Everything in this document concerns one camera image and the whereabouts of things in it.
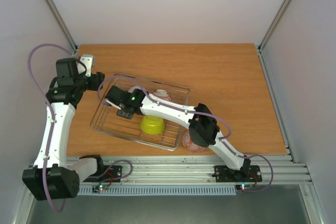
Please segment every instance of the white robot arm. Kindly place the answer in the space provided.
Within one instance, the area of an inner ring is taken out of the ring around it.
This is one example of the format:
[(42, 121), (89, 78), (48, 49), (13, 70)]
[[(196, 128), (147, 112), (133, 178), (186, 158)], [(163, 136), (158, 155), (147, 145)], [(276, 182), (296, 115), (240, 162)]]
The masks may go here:
[[(84, 55), (78, 61), (74, 58), (56, 62), (57, 77), (54, 78), (46, 94), (55, 113), (52, 121), (51, 111), (47, 108), (47, 122), (43, 142), (33, 169), (23, 172), (23, 182), (37, 200), (45, 200), (46, 194), (42, 184), (44, 160), (47, 158), (47, 185), (51, 199), (73, 198), (79, 190), (79, 183), (90, 175), (101, 175), (102, 159), (99, 155), (81, 158), (74, 165), (67, 167), (66, 149), (69, 129), (77, 104), (86, 90), (99, 89), (104, 74), (91, 73), (94, 58)], [(184, 106), (162, 100), (144, 90), (134, 89), (132, 93), (112, 86), (105, 97), (106, 102), (117, 107), (117, 115), (131, 119), (134, 113), (155, 115), (173, 121), (189, 129), (191, 140), (200, 146), (211, 148), (225, 163), (232, 175), (239, 179), (249, 172), (250, 159), (243, 158), (230, 143), (223, 139), (223, 134), (212, 118), (207, 106)], [(48, 135), (54, 123), (48, 157)]]
[[(66, 153), (68, 135), (77, 104), (86, 90), (97, 91), (104, 80), (104, 74), (91, 73), (94, 63), (92, 55), (83, 55), (80, 59), (66, 58), (56, 62), (57, 77), (51, 82), (46, 94), (55, 114), (52, 121), (51, 111), (47, 107), (47, 122), (41, 148), (34, 162), (33, 169), (23, 172), (23, 182), (37, 200), (45, 200), (42, 184), (44, 159), (47, 158), (47, 184), (52, 199), (71, 198), (78, 193), (79, 183), (97, 172), (99, 155), (81, 158), (74, 165), (67, 167)], [(53, 122), (49, 154), (48, 136)]]
[(180, 105), (162, 100), (141, 89), (134, 89), (130, 93), (116, 86), (112, 86), (105, 100), (107, 104), (119, 109), (117, 113), (119, 116), (128, 119), (131, 119), (136, 113), (155, 115), (178, 123), (189, 129), (192, 142), (212, 149), (229, 169), (243, 174), (248, 173), (250, 160), (243, 158), (244, 155), (237, 151), (227, 139), (223, 138), (215, 119), (204, 115), (211, 115), (210, 110), (204, 104), (200, 103), (197, 107)]

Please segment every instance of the wire rack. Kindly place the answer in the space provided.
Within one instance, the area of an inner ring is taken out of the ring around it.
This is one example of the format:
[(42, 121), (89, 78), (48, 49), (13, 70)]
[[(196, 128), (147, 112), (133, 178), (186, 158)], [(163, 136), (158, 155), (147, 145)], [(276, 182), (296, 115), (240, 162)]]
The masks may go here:
[[(136, 80), (146, 89), (146, 91), (150, 93), (155, 92), (157, 89), (163, 89), (167, 91), (172, 102), (182, 105), (187, 105), (188, 103), (190, 94), (190, 89), (188, 88), (132, 76), (127, 77)], [(113, 85), (125, 91), (128, 91), (131, 87), (135, 86), (135, 84), (129, 80), (116, 78), (115, 80), (110, 81), (103, 97), (105, 97), (107, 91), (110, 90)], [(144, 133), (140, 129), (140, 122), (143, 117), (142, 115), (134, 114), (133, 119), (129, 120), (117, 116), (117, 110), (118, 109), (113, 106), (109, 107), (99, 103), (91, 120), (90, 126), (95, 131), (102, 132), (110, 136), (131, 140), (168, 151), (173, 151), (177, 148), (178, 143), (180, 142), (181, 134), (184, 130), (184, 128), (180, 125), (164, 120), (165, 130), (161, 134), (150, 135)]]

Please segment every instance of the yellow plastic bowl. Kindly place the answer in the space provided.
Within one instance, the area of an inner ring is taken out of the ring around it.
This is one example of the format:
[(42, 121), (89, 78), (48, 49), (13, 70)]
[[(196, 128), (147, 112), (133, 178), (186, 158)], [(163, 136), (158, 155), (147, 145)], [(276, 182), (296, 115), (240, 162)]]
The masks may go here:
[(164, 131), (164, 128), (163, 119), (153, 115), (145, 115), (140, 123), (140, 129), (150, 135), (160, 134)]

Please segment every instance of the purple cable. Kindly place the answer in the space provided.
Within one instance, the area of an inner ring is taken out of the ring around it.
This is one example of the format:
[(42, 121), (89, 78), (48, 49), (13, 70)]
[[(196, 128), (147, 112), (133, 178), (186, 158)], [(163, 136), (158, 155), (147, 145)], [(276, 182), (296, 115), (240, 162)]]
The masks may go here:
[[(98, 96), (98, 99), (99, 99), (100, 103), (102, 103), (103, 105), (108, 105), (108, 104), (107, 104), (107, 103), (104, 103), (104, 102), (102, 101), (102, 99), (101, 99), (101, 97), (100, 97), (100, 93), (99, 93), (99, 91), (101, 90), (101, 88), (102, 88), (102, 86), (104, 85), (104, 83), (106, 83), (107, 81), (111, 81), (111, 80), (113, 80), (113, 79), (115, 79), (115, 78), (121, 78), (121, 79), (129, 80), (129, 81), (133, 82), (136, 86), (138, 86), (138, 87), (145, 93), (146, 97), (147, 97), (150, 101), (152, 101), (152, 102), (154, 102), (154, 103), (157, 103), (156, 100), (154, 100), (153, 98), (151, 98), (151, 97), (149, 96), (149, 94), (146, 92), (145, 88), (142, 87), (142, 86), (141, 86), (137, 81), (135, 81), (133, 78), (130, 78), (130, 77), (128, 77), (128, 76), (122, 76), (122, 75), (120, 75), (120, 74), (116, 74), (116, 75), (114, 75), (114, 76), (111, 76), (111, 77), (109, 77), (109, 78), (106, 78), (106, 79), (99, 85), (99, 87), (98, 87), (98, 90), (97, 90), (97, 96)], [(184, 112), (184, 111), (185, 111), (185, 110), (183, 110), (183, 109), (176, 108), (176, 107), (174, 107), (174, 106), (172, 106), (172, 105), (170, 105), (170, 104), (165, 104), (165, 103), (162, 103), (162, 102), (159, 102), (159, 105), (162, 105), (162, 106), (165, 106), (165, 107), (167, 107), (167, 108), (174, 109), (174, 110), (177, 110), (177, 111), (180, 111), (180, 112)], [(265, 187), (263, 187), (262, 189), (259, 189), (259, 190), (248, 190), (248, 189), (247, 189), (247, 190), (238, 190), (238, 191), (247, 191), (247, 192), (250, 192), (250, 193), (256, 193), (256, 192), (259, 192), (259, 191), (264, 191), (264, 190), (266, 190), (267, 188), (270, 187), (270, 185), (272, 184), (273, 179), (274, 179), (273, 167), (272, 167), (270, 161), (269, 161), (268, 159), (266, 159), (264, 156), (259, 155), (259, 154), (254, 154), (254, 155), (245, 157), (245, 156), (241, 156), (241, 155), (238, 155), (237, 153), (235, 153), (235, 152), (234, 152), (234, 151), (233, 151), (233, 150), (232, 150), (232, 149), (231, 149), (225, 142), (222, 141), (223, 139), (230, 137), (230, 136), (231, 136), (231, 133), (232, 133), (232, 131), (231, 131), (231, 127), (230, 127), (230, 125), (229, 125), (226, 121), (224, 121), (223, 119), (221, 119), (221, 118), (219, 118), (219, 117), (217, 117), (217, 116), (215, 116), (215, 115), (209, 114), (209, 113), (198, 112), (198, 111), (191, 111), (191, 110), (188, 110), (186, 113), (197, 114), (197, 115), (205, 115), (205, 116), (209, 116), (209, 117), (212, 117), (212, 118), (214, 118), (214, 119), (217, 119), (217, 120), (221, 121), (221, 122), (227, 127), (227, 129), (228, 129), (228, 134), (227, 134), (226, 136), (222, 136), (222, 137), (220, 137), (219, 140), (220, 140), (221, 143), (224, 144), (225, 147), (228, 148), (228, 150), (229, 150), (232, 154), (234, 154), (235, 156), (238, 156), (238, 157), (240, 157), (240, 158), (244, 158), (244, 159), (249, 159), (249, 158), (253, 158), (253, 157), (261, 157), (261, 158), (263, 158), (263, 159), (267, 162), (267, 164), (269, 165), (269, 168), (270, 168), (270, 170), (271, 170), (271, 179), (269, 180), (269, 183), (268, 183)]]
[[(41, 45), (38, 45), (38, 46), (34, 47), (32, 49), (32, 51), (29, 53), (29, 56), (28, 56), (28, 61), (27, 61), (28, 73), (29, 73), (31, 79), (33, 80), (35, 86), (38, 88), (38, 90), (40, 91), (41, 95), (43, 96), (43, 99), (45, 100), (45, 102), (46, 102), (46, 104), (47, 104), (47, 106), (48, 106), (48, 108), (50, 110), (51, 119), (54, 121), (55, 120), (54, 110), (53, 110), (50, 102), (46, 98), (45, 94), (43, 93), (41, 87), (38, 85), (37, 81), (35, 80), (33, 72), (32, 72), (32, 64), (31, 64), (31, 60), (32, 59), (31, 58), (32, 58), (34, 52), (37, 49), (41, 48), (41, 47), (57, 47), (57, 48), (65, 51), (65, 52), (67, 52), (69, 55), (72, 55), (72, 53), (70, 51), (68, 51), (67, 49), (65, 49), (64, 47), (61, 47), (59, 45), (46, 43), (46, 44), (41, 44)], [(50, 123), (50, 130), (49, 130), (49, 134), (48, 134), (48, 140), (47, 140), (46, 152), (45, 152), (46, 157), (49, 155), (49, 149), (50, 149), (50, 144), (51, 144), (51, 137), (53, 136), (53, 131), (54, 131), (54, 124), (55, 124), (54, 122)], [(48, 190), (48, 184), (47, 184), (47, 161), (48, 161), (48, 158), (44, 158), (43, 168), (42, 168), (42, 181), (43, 181), (44, 192), (46, 194), (48, 203), (51, 206), (51, 208), (54, 211), (56, 211), (56, 212), (61, 212), (63, 210), (63, 208), (64, 208), (64, 205), (65, 205), (65, 199), (63, 200), (60, 209), (57, 209), (56, 206), (54, 205), (52, 199), (51, 199), (51, 196), (50, 196), (50, 193), (49, 193), (49, 190)]]
[[(116, 165), (117, 163), (120, 163), (120, 162), (125, 162), (125, 163), (128, 163), (131, 167), (130, 171), (124, 175), (124, 176), (121, 176), (121, 177), (118, 177), (118, 178), (113, 178), (113, 180), (118, 180), (118, 179), (122, 179), (122, 178), (127, 178), (128, 176), (130, 176), (133, 172), (133, 165), (132, 163), (129, 161), (129, 160), (126, 160), (126, 159), (121, 159), (121, 160), (117, 160), (117, 161), (114, 161), (109, 167), (107, 167), (107, 169), (105, 170), (105, 172), (103, 172), (103, 174), (101, 175), (98, 175), (98, 176), (90, 176), (88, 178), (101, 178), (102, 176), (104, 176), (108, 171), (109, 169), (113, 166), (113, 165)], [(100, 183), (103, 183), (105, 181), (110, 181), (111, 179), (104, 179), (103, 181), (101, 181)]]

